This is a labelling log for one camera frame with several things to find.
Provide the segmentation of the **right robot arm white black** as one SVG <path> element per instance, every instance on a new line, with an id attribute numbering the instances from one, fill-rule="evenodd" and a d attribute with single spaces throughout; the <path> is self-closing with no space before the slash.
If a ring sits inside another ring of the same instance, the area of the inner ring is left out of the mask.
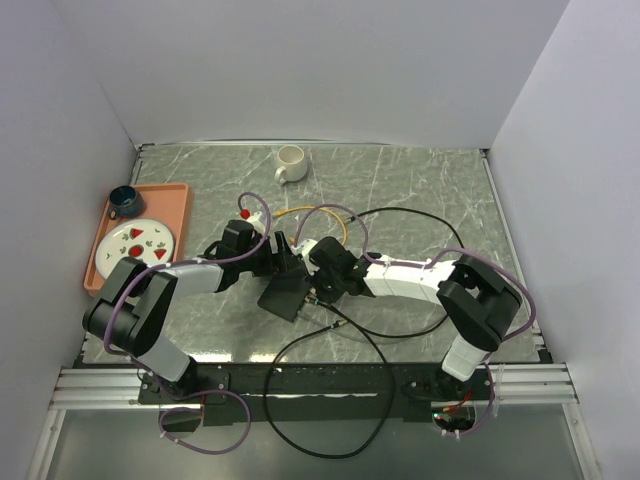
<path id="1" fill-rule="evenodd" d="M 498 350 L 520 310 L 522 296 L 506 274 L 462 248 L 456 260 L 426 262 L 387 255 L 356 257 L 337 239 L 306 240 L 299 248 L 317 297 L 332 304 L 343 295 L 403 297 L 439 304 L 457 330 L 437 374 L 437 386 L 456 399 L 472 386 L 476 368 Z"/>

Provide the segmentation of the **black network switch box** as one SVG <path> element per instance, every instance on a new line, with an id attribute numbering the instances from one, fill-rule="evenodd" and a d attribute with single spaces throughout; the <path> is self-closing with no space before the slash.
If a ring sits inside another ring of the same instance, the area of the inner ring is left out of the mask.
<path id="1" fill-rule="evenodd" d="M 257 305 L 270 314 L 293 323 L 309 289 L 305 275 L 275 275 L 259 297 Z"/>

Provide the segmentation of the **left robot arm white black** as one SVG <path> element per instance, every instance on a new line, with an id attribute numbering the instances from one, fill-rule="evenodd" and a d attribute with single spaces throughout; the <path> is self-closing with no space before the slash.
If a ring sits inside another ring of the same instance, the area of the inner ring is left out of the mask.
<path id="1" fill-rule="evenodd" d="M 162 333 L 169 307 L 181 297 L 224 292 L 245 272 L 269 280 L 257 301 L 260 308 L 295 320 L 309 292 L 303 259 L 283 232 L 270 238 L 262 227 L 231 220 L 221 239 L 194 259 L 170 267 L 121 259 L 85 311 L 82 326 L 153 373 L 174 401 L 185 402 L 203 382 L 197 362 Z"/>

